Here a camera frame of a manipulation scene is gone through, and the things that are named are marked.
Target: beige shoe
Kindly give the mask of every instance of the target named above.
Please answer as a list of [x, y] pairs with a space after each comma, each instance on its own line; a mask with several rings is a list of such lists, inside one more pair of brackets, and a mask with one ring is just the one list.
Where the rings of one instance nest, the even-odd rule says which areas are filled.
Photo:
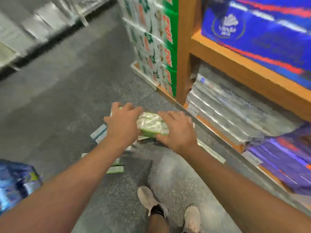
[[156, 201], [156, 199], [153, 197], [152, 191], [148, 187], [146, 186], [139, 187], [137, 190], [137, 195], [138, 199], [140, 200], [140, 203], [148, 210], [148, 216], [150, 216], [151, 214], [151, 209], [159, 204], [163, 209], [164, 218], [167, 217], [168, 214], [167, 209], [164, 207], [163, 204]]
[[200, 230], [201, 216], [197, 207], [189, 206], [185, 212], [185, 227], [183, 232], [198, 233]]

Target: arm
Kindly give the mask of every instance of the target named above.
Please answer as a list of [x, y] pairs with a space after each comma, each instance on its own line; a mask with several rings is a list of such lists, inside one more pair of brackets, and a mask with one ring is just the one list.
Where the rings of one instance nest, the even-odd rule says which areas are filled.
[[223, 165], [196, 141], [183, 112], [159, 112], [169, 128], [157, 138], [181, 155], [202, 178], [242, 232], [310, 232], [311, 219]]
[[1, 232], [71, 232], [112, 163], [139, 135], [142, 108], [113, 103], [106, 138], [87, 156], [0, 217]]

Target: sneaker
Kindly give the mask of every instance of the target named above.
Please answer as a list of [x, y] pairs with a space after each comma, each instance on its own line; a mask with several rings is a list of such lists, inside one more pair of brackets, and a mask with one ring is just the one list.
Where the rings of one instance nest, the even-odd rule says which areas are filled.
[[138, 199], [140, 200], [140, 203], [148, 210], [148, 216], [150, 216], [151, 214], [151, 209], [159, 204], [163, 210], [164, 218], [167, 217], [168, 214], [167, 209], [164, 207], [163, 204], [156, 201], [156, 199], [153, 197], [152, 191], [148, 187], [146, 186], [139, 187], [137, 190], [137, 195]]
[[201, 216], [197, 207], [189, 206], [185, 212], [185, 227], [183, 232], [198, 233], [200, 230]]

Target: sock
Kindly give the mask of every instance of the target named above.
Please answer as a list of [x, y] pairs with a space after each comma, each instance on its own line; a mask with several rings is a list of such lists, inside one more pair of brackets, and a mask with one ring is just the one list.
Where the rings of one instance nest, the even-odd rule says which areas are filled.
[[159, 204], [152, 207], [151, 215], [153, 215], [153, 214], [160, 214], [162, 217], [164, 217], [164, 211]]

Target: forearm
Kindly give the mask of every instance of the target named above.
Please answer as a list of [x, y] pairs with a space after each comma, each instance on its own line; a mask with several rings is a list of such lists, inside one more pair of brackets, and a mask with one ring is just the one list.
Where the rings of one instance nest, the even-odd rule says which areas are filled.
[[3, 232], [71, 232], [97, 185], [124, 151], [103, 141], [0, 218]]
[[197, 146], [184, 155], [243, 232], [309, 232], [311, 220]]

